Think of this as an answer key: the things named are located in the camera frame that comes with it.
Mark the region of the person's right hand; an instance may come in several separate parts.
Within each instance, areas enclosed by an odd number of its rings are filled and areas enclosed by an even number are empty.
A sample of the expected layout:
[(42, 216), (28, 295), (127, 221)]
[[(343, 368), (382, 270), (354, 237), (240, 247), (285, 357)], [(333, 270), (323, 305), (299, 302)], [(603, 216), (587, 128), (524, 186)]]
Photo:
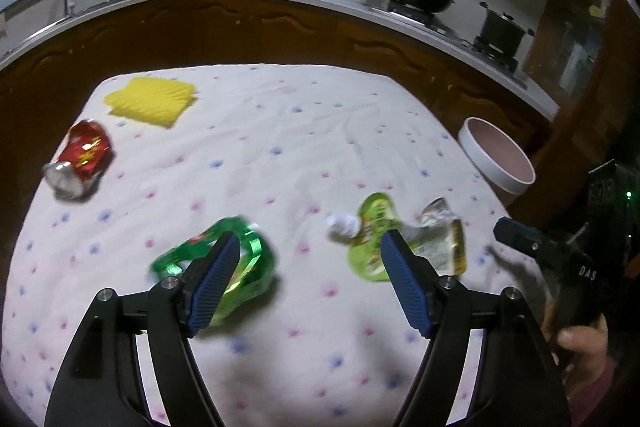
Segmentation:
[(608, 364), (608, 323), (603, 314), (589, 326), (556, 329), (554, 321), (555, 302), (549, 301), (544, 307), (541, 330), (553, 347), (562, 348), (573, 355), (563, 376), (565, 393), (570, 399), (603, 375)]

